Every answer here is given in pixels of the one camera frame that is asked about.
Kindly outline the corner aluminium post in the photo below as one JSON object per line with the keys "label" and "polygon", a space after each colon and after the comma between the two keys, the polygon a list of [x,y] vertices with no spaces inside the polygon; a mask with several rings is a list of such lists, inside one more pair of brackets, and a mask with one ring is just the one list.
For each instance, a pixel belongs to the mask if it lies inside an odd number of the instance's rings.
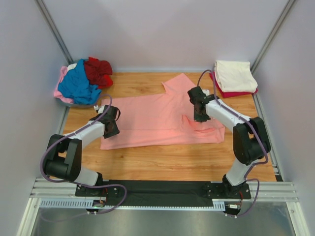
{"label": "corner aluminium post", "polygon": [[265,55],[267,54],[269,48],[271,47],[273,41],[276,39],[278,33],[280,32],[283,24],[285,23],[286,19],[290,15],[291,11],[293,10],[294,6],[296,5],[297,0],[288,0],[280,13],[279,17],[277,18],[274,26],[272,27],[270,33],[268,34],[263,46],[261,47],[254,63],[251,66],[251,73],[254,74],[255,71],[258,69],[260,63],[264,59]]}
{"label": "corner aluminium post", "polygon": [[50,31],[52,32],[59,48],[61,49],[61,52],[63,56],[65,57],[68,64],[73,63],[73,58],[43,0],[34,0],[35,4],[37,5],[39,11],[42,14],[43,19],[45,20],[46,24],[48,25]]}

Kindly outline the white t-shirt in basket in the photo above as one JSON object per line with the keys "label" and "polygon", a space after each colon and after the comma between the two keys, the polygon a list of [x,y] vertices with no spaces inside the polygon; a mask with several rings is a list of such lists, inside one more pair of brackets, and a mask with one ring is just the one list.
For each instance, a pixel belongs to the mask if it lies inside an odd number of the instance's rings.
{"label": "white t-shirt in basket", "polygon": [[76,67],[77,63],[73,63],[73,64],[70,64],[68,67],[67,67],[67,70],[72,70]]}

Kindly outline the dark red t-shirt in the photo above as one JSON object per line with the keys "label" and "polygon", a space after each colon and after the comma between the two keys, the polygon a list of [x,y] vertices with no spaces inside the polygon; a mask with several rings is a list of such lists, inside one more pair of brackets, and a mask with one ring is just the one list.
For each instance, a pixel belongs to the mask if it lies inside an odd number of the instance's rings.
{"label": "dark red t-shirt", "polygon": [[113,69],[106,60],[89,57],[84,61],[84,70],[91,85],[97,85],[99,89],[109,88],[113,85],[111,76]]}

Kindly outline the blue t-shirt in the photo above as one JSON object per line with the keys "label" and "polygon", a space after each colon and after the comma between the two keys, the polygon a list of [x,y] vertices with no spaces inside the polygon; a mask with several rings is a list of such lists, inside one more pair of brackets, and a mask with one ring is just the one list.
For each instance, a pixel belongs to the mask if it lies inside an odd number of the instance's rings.
{"label": "blue t-shirt", "polygon": [[84,61],[85,59],[80,59],[76,67],[67,72],[58,90],[76,104],[93,104],[101,94],[101,89],[90,84],[84,70]]}

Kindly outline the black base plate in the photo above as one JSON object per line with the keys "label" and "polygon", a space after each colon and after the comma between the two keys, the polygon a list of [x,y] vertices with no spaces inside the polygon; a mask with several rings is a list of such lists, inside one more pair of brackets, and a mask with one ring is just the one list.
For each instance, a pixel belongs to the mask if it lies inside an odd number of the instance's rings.
{"label": "black base plate", "polygon": [[249,185],[227,187],[219,182],[166,180],[109,180],[104,185],[127,189],[122,206],[129,207],[212,207],[213,199],[251,198]]}

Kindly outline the salmon pink t-shirt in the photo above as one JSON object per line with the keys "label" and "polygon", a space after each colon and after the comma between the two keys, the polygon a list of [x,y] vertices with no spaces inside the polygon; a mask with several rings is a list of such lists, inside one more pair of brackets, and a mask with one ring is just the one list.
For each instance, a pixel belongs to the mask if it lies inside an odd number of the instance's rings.
{"label": "salmon pink t-shirt", "polygon": [[163,86],[165,93],[113,99],[112,106],[121,111],[120,132],[102,138],[102,150],[224,141],[225,126],[218,120],[194,121],[188,91],[195,85],[184,73]]}

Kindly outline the folded magenta t-shirt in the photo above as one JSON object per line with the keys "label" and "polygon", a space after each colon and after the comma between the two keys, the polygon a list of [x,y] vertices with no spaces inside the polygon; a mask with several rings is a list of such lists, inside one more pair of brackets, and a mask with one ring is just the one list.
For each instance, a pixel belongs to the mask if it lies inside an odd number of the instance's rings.
{"label": "folded magenta t-shirt", "polygon": [[216,81],[215,73],[210,72],[209,76],[210,76],[212,81],[215,81],[216,89],[220,92],[220,94],[223,98],[231,98],[231,97],[238,97],[238,96],[243,96],[243,95],[251,95],[251,94],[255,94],[258,92],[258,89],[256,89],[255,92],[252,92],[252,93],[251,92],[224,92],[221,90],[221,88],[219,87],[219,85]]}

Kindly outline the folded white t-shirt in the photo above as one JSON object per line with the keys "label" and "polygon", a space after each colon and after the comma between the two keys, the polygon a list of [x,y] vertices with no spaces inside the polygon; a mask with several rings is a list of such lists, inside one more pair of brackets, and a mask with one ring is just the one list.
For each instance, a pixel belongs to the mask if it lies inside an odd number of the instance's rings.
{"label": "folded white t-shirt", "polygon": [[215,78],[219,88],[223,92],[254,93],[258,84],[251,73],[250,65],[249,61],[215,61]]}

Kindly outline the left corner aluminium post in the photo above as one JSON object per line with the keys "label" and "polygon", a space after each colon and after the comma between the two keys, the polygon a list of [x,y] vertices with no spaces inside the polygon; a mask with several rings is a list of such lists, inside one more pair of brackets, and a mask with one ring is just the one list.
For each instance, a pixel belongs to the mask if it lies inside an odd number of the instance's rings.
{"label": "left corner aluminium post", "polygon": [[61,49],[61,52],[63,56],[65,57],[68,64],[73,63],[73,58],[43,0],[34,0],[35,4],[37,5],[39,11],[42,14],[43,19],[45,20],[46,24],[48,25],[50,31],[52,32],[59,48]]}

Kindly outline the aluminium frame rail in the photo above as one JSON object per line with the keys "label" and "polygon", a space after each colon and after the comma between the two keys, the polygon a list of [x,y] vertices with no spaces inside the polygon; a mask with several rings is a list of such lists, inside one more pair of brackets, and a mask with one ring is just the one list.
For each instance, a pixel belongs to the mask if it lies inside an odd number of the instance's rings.
{"label": "aluminium frame rail", "polygon": [[[37,178],[31,190],[31,198],[74,198],[76,186],[71,183],[52,183]],[[261,181],[257,200],[259,202],[298,202],[292,182]]]}

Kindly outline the right corner aluminium post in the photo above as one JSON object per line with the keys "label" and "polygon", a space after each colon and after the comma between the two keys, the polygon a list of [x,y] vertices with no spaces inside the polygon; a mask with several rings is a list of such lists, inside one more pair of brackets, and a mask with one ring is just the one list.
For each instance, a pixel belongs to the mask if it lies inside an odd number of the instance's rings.
{"label": "right corner aluminium post", "polygon": [[271,47],[273,41],[276,39],[278,33],[280,32],[283,24],[285,23],[286,19],[290,15],[291,11],[293,10],[294,6],[296,5],[297,0],[288,0],[280,13],[279,17],[277,18],[274,26],[272,27],[270,33],[268,34],[263,46],[261,47],[254,63],[251,66],[251,73],[254,74],[255,71],[258,69],[260,63],[264,59],[265,55],[267,54],[269,48]]}

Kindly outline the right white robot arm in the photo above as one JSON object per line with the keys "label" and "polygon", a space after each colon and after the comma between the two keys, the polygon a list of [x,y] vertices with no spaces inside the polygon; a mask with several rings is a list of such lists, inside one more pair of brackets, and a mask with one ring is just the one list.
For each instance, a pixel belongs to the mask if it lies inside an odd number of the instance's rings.
{"label": "right white robot arm", "polygon": [[235,161],[222,178],[222,194],[234,198],[246,183],[251,170],[257,165],[268,163],[271,150],[264,120],[251,118],[227,106],[215,94],[206,94],[197,86],[188,91],[194,109],[194,121],[218,120],[233,134]]}

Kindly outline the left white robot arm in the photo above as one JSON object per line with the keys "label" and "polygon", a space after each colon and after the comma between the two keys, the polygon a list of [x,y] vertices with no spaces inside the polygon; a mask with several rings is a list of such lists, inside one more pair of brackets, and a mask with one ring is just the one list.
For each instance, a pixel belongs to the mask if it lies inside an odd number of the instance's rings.
{"label": "left white robot arm", "polygon": [[86,187],[92,197],[103,193],[102,174],[82,166],[82,151],[98,138],[110,138],[120,133],[117,120],[121,111],[114,106],[101,106],[97,116],[66,135],[52,135],[41,162],[43,177],[51,182],[71,182]]}

